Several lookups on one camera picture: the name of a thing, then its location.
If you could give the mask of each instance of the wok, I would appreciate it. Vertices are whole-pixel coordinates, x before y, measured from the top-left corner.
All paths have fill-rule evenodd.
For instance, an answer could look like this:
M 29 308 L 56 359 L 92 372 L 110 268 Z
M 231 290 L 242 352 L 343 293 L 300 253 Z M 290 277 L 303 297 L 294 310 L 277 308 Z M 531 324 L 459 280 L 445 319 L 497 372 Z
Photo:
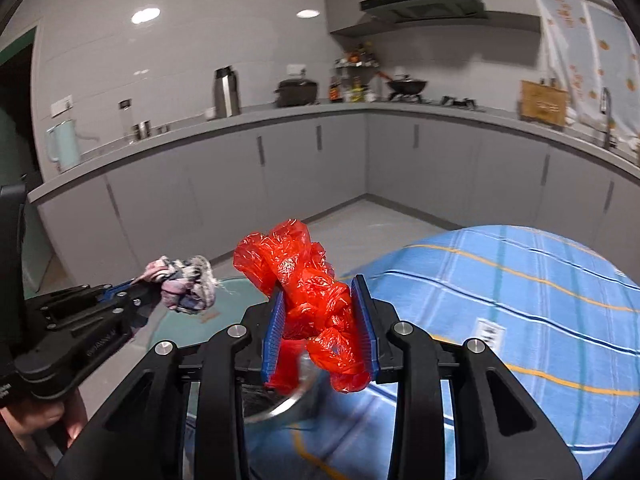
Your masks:
M 406 76 L 404 79 L 391 79 L 384 72 L 378 72 L 378 74 L 386 79 L 386 85 L 397 94 L 418 95 L 424 90 L 424 87 L 427 86 L 426 81 L 412 79 L 409 76 Z

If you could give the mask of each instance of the gray cabinet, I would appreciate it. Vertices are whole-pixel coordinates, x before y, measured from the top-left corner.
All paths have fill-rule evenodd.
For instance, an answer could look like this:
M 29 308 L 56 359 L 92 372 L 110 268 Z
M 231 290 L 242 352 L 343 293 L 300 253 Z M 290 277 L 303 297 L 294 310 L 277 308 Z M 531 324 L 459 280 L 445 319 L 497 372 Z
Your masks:
M 604 215 L 610 172 L 595 161 L 551 148 L 535 227 L 593 247 Z
M 205 137 L 111 170 L 107 179 L 144 264 L 166 255 L 215 258 L 262 225 L 255 132 Z
M 362 113 L 320 117 L 316 124 L 322 211 L 366 192 L 366 118 Z
M 49 239 L 76 285 L 121 283 L 139 275 L 103 176 L 38 204 Z
M 542 195 L 549 145 L 485 129 L 466 224 L 532 226 Z
M 176 149 L 145 155 L 106 173 L 116 211 L 139 261 L 146 265 L 163 255 L 209 256 L 200 240 L 203 220 L 185 161 Z
M 286 121 L 257 129 L 262 145 L 268 225 L 322 212 L 323 195 L 316 126 L 313 119 Z
M 201 243 L 210 258 L 232 251 L 249 233 L 271 227 L 254 128 L 178 149 L 202 217 Z
M 421 121 L 404 115 L 368 115 L 367 192 L 404 206 L 417 206 Z
M 610 186 L 593 249 L 640 283 L 640 186 L 615 173 Z
M 455 120 L 419 120 L 419 164 L 409 205 L 466 225 L 482 128 Z

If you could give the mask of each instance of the gas stove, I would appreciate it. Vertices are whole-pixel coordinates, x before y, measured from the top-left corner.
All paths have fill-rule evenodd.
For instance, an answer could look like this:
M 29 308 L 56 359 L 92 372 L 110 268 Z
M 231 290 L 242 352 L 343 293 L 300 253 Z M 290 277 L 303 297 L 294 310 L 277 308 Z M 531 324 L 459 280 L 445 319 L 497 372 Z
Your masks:
M 389 96 L 389 101 L 394 103 L 418 103 L 424 104 L 425 101 L 420 94 L 401 94 L 393 92 Z
M 465 110 L 476 110 L 478 106 L 476 105 L 475 99 L 458 99 L 456 97 L 445 95 L 440 100 L 440 106 L 451 106 L 454 108 L 463 108 Z

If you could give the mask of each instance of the light blue kettle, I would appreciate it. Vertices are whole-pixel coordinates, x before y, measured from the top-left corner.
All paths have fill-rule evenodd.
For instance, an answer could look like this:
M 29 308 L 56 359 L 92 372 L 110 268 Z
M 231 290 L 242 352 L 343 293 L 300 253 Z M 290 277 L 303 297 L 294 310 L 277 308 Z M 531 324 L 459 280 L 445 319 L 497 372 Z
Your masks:
M 47 130 L 47 155 L 58 164 L 60 173 L 80 164 L 75 120 L 62 121 Z

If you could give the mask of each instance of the window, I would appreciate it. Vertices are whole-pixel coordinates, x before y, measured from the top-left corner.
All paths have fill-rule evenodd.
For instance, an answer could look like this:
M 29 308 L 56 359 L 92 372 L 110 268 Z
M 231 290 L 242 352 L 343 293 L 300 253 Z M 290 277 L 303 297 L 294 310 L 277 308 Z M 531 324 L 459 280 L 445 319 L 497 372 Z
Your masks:
M 539 2 L 549 68 L 568 89 L 577 120 L 603 129 L 600 96 L 609 88 L 612 133 L 635 149 L 640 136 L 640 52 L 626 23 L 584 0 Z

